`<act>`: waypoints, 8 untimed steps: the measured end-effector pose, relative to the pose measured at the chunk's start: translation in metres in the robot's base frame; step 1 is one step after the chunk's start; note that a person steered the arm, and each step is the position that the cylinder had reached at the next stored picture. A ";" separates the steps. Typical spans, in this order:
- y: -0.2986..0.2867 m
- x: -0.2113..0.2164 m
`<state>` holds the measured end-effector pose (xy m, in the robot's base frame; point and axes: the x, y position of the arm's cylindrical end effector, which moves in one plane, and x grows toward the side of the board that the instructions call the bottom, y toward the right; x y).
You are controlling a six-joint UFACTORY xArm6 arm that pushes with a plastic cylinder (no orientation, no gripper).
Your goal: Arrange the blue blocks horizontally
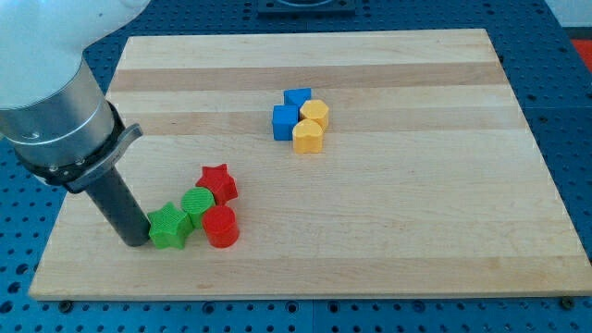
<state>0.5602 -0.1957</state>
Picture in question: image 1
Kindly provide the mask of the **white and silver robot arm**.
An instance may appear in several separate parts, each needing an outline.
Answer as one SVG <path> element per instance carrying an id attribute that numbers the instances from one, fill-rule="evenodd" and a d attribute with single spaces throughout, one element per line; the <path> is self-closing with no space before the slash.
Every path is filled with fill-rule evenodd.
<path id="1" fill-rule="evenodd" d="M 84 50 L 149 0 L 1 0 L 1 132 L 38 167 L 91 155 L 115 117 Z"/>

